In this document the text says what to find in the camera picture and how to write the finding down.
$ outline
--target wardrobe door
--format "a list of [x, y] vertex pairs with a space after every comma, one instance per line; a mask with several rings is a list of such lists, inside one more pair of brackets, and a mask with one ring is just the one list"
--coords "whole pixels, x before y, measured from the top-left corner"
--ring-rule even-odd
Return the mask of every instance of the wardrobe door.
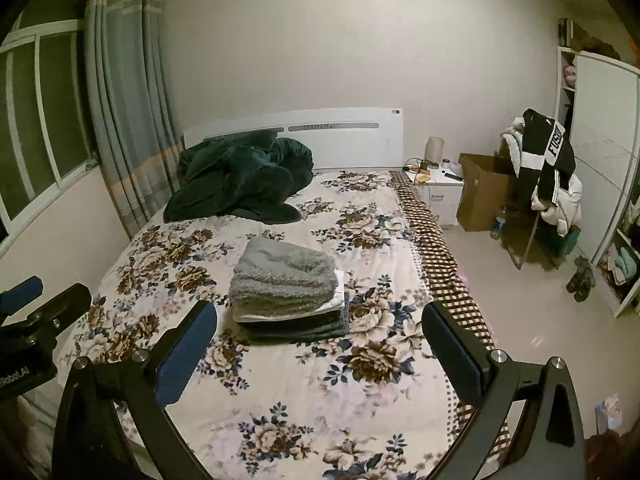
[[575, 156], [622, 191], [636, 138], [638, 76], [605, 60], [580, 55], [576, 68], [571, 130]]
[[582, 182], [582, 221], [578, 247], [592, 260], [610, 230], [618, 209], [621, 192], [609, 180], [580, 159], [575, 160], [575, 174]]

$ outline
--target white nightstand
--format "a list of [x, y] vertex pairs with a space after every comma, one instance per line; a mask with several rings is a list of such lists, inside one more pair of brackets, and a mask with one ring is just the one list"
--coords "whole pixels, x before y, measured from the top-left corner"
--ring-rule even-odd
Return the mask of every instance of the white nightstand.
[[[430, 181], [423, 184], [415, 184], [420, 198], [424, 200], [439, 225], [458, 225], [456, 213], [458, 212], [460, 197], [462, 197], [462, 189], [465, 183], [444, 175], [445, 172], [451, 173], [451, 170], [445, 170], [440, 167], [437, 170], [430, 171]], [[417, 176], [417, 173], [409, 173], [408, 171], [405, 171], [405, 173], [412, 182]]]

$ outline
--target drawer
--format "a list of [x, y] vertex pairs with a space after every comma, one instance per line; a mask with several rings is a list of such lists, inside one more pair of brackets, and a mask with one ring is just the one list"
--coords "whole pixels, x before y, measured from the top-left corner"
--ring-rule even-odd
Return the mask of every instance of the drawer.
[[420, 186], [419, 193], [439, 225], [458, 225], [456, 213], [463, 186]]

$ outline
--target window frame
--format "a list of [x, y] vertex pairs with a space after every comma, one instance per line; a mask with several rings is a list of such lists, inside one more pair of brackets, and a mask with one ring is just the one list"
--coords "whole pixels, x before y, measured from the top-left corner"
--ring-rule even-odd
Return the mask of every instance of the window frame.
[[[23, 183], [25, 184], [25, 190], [30, 198], [30, 203], [20, 211], [16, 217], [11, 220], [5, 206], [2, 201], [2, 196], [0, 196], [0, 219], [2, 220], [2, 224], [4, 224], [4, 228], [8, 233], [7, 238], [0, 242], [0, 257], [4, 255], [4, 253], [8, 250], [8, 248], [12, 245], [12, 243], [17, 239], [17, 237], [33, 222], [51, 203], [53, 203], [58, 197], [60, 197], [67, 189], [69, 189], [73, 184], [75, 184], [78, 180], [80, 180], [83, 176], [85, 176], [89, 171], [91, 171], [95, 166], [97, 166], [97, 161], [92, 159], [91, 156], [91, 142], [89, 138], [89, 132], [87, 131], [87, 124], [84, 121], [84, 117], [82, 116], [82, 104], [80, 99], [80, 90], [78, 85], [78, 41], [77, 36], [78, 32], [84, 30], [84, 20], [64, 20], [60, 22], [49, 22], [42, 23], [39, 25], [32, 25], [31, 27], [19, 28], [20, 27], [20, 19], [22, 14], [16, 20], [12, 31], [6, 36], [2, 44], [0, 44], [0, 54], [4, 54], [5, 52], [9, 52], [7, 56], [6, 65], [0, 66], [0, 70], [5, 70], [6, 73], [6, 90], [7, 90], [7, 115], [9, 119], [9, 128], [12, 133], [12, 139], [14, 142], [12, 143], [12, 150], [18, 161], [18, 168], [20, 170], [20, 177], [22, 178]], [[47, 131], [47, 121], [44, 116], [44, 106], [42, 104], [42, 89], [40, 86], [40, 40], [41, 38], [46, 38], [47, 36], [55, 36], [58, 34], [68, 34], [71, 33], [70, 39], [70, 52], [69, 56], [72, 56], [75, 59], [75, 62], [71, 64], [72, 67], [72, 83], [74, 87], [74, 98], [76, 101], [76, 113], [78, 114], [78, 121], [80, 123], [80, 128], [82, 131], [82, 140], [84, 140], [84, 147], [87, 152], [87, 160], [82, 162], [78, 167], [72, 170], [67, 176], [62, 177], [60, 175], [60, 171], [58, 170], [58, 165], [56, 163], [56, 159], [53, 153], [53, 149], [51, 146], [51, 142], [49, 139], [49, 132]], [[15, 124], [15, 111], [13, 107], [13, 75], [11, 71], [12, 67], [12, 56], [10, 52], [19, 46], [34, 43], [34, 71], [35, 71], [35, 92], [36, 92], [36, 103], [38, 107], [38, 118], [40, 121], [40, 133], [42, 134], [44, 144], [47, 150], [47, 158], [49, 159], [49, 164], [54, 173], [55, 182], [51, 184], [46, 190], [41, 192], [39, 195], [34, 195], [33, 189], [28, 189], [27, 182], [29, 181], [29, 175], [26, 171], [26, 165], [20, 164], [20, 160], [22, 159], [24, 162], [24, 158], [22, 156], [22, 151], [20, 150], [19, 142], [16, 145], [15, 139], [18, 139], [18, 131]]]

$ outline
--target white floor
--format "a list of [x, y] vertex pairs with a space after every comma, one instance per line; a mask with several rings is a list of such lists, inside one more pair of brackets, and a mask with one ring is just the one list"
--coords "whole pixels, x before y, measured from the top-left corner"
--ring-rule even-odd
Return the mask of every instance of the white floor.
[[[519, 361], [545, 363], [558, 355], [567, 362], [585, 437], [596, 432], [594, 406], [615, 393], [620, 429], [629, 430], [640, 413], [640, 319], [633, 309], [615, 319], [597, 288], [576, 303], [564, 288], [575, 271], [573, 259], [549, 269], [533, 251], [531, 263], [518, 270], [488, 232], [457, 227], [445, 238], [498, 348]], [[511, 431], [518, 416], [519, 410], [510, 413]]]

